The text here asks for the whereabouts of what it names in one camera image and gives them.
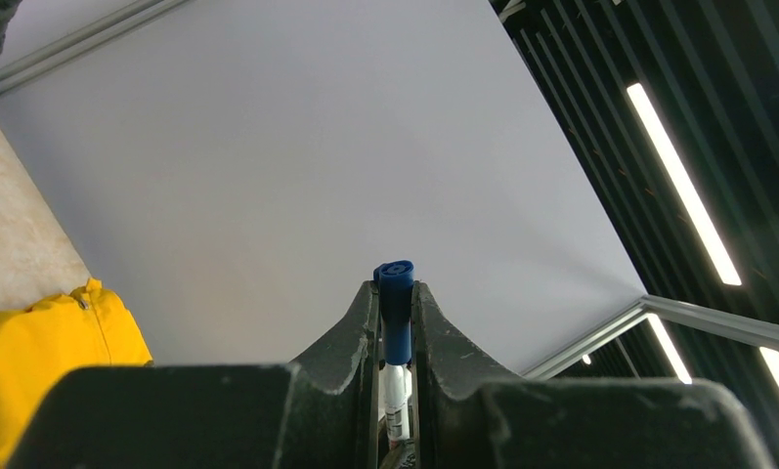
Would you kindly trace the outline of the blue marker cap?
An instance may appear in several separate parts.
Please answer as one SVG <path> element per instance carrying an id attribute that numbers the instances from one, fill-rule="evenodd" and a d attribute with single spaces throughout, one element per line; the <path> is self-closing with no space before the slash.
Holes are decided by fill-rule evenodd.
<path id="1" fill-rule="evenodd" d="M 414 265 L 409 260 L 385 263 L 373 271 L 387 365 L 406 365 L 411 360 L 413 275 Z"/>

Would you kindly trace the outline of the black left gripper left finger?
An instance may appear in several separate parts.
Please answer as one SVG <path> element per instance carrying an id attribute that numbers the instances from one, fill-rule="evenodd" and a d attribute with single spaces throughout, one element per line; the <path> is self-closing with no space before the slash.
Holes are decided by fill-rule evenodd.
<path id="1" fill-rule="evenodd" d="M 275 364 L 83 367 L 46 395 L 12 468 L 374 468 L 378 293 Z"/>

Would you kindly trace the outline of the white marker pen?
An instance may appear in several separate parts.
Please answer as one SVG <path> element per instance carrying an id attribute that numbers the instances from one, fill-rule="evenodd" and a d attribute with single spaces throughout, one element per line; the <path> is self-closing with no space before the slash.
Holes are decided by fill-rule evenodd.
<path id="1" fill-rule="evenodd" d="M 379 468 L 412 468 L 411 372 L 404 365 L 386 364 L 380 374 L 383 401 L 383 429 L 387 450 Z"/>

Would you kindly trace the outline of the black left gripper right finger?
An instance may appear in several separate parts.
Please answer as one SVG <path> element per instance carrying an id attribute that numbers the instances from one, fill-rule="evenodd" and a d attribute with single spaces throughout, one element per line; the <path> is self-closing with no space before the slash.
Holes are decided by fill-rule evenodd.
<path id="1" fill-rule="evenodd" d="M 411 294 L 420 468 L 771 468 L 747 410 L 721 385 L 530 380 L 461 333 L 429 287 Z"/>

